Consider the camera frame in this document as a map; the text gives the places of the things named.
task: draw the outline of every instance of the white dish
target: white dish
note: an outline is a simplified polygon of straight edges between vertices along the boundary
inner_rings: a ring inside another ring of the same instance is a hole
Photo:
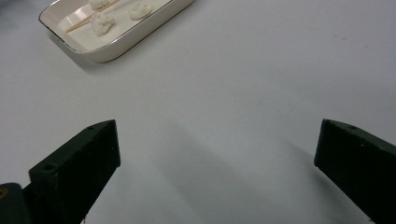
[[[153,7],[151,14],[140,20],[131,20],[129,10],[136,2],[150,4]],[[116,24],[101,36],[93,32],[89,22],[70,33],[65,32],[94,12],[88,0],[58,0],[41,12],[39,20],[72,52],[90,61],[105,63],[119,57],[192,2],[193,0],[120,0],[103,11],[113,16]]]

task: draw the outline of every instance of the white table surface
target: white table surface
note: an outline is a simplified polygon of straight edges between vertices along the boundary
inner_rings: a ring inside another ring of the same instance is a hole
[[[51,0],[0,0],[0,183],[118,124],[108,223],[370,223],[313,164],[322,119],[396,144],[396,1],[195,0],[117,60],[50,39]]]

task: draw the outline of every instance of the stick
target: stick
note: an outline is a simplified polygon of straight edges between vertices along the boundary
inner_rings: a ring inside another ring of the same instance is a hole
[[[112,1],[111,3],[105,5],[104,7],[99,8],[99,10],[98,10],[97,12],[101,12],[101,11],[105,10],[106,8],[113,6],[114,4],[116,4],[116,3],[119,2],[119,1],[120,1],[120,0],[114,0],[114,1]],[[78,23],[76,23],[76,24],[70,26],[69,28],[67,28],[67,29],[65,30],[65,32],[66,32],[66,33],[69,33],[69,32],[71,32],[71,31],[76,30],[76,29],[77,29],[78,27],[80,27],[84,22],[88,21],[88,20],[92,17],[92,15],[95,14],[95,13],[96,13],[96,12],[93,12],[93,13],[92,13],[91,15],[89,15],[88,17],[86,17],[86,18],[84,18],[83,20],[79,21]]]

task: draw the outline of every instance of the white food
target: white food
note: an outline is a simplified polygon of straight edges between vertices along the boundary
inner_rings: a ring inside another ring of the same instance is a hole
[[[99,9],[108,4],[108,0],[88,0],[93,9]]]
[[[152,11],[152,6],[147,3],[136,2],[132,5],[131,10],[129,10],[129,16],[132,20],[140,20],[149,15]]]
[[[114,17],[105,15],[104,13],[96,12],[91,17],[92,30],[98,36],[107,33],[114,23]]]

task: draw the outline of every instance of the screw hole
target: screw hole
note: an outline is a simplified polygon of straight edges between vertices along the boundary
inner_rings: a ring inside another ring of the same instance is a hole
[[[44,170],[45,171],[51,171],[51,170],[54,170],[55,168],[56,168],[56,164],[55,163],[50,163],[50,164],[44,166]]]

